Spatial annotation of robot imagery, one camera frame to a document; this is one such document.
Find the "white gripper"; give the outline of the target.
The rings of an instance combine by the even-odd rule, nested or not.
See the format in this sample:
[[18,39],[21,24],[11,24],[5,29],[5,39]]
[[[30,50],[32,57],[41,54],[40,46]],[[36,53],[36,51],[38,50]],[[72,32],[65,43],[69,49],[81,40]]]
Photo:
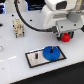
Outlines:
[[78,22],[72,22],[69,19],[62,19],[56,21],[57,28],[57,40],[61,41],[63,33],[70,32],[71,39],[74,37],[76,30],[83,27],[83,21],[79,20]]

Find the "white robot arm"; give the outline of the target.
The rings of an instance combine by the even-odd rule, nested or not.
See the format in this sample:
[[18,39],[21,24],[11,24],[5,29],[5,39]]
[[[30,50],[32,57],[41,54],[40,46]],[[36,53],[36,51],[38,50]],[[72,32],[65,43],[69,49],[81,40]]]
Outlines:
[[78,29],[84,31],[82,19],[84,0],[45,0],[41,10],[41,25],[51,29],[57,39],[69,42]]

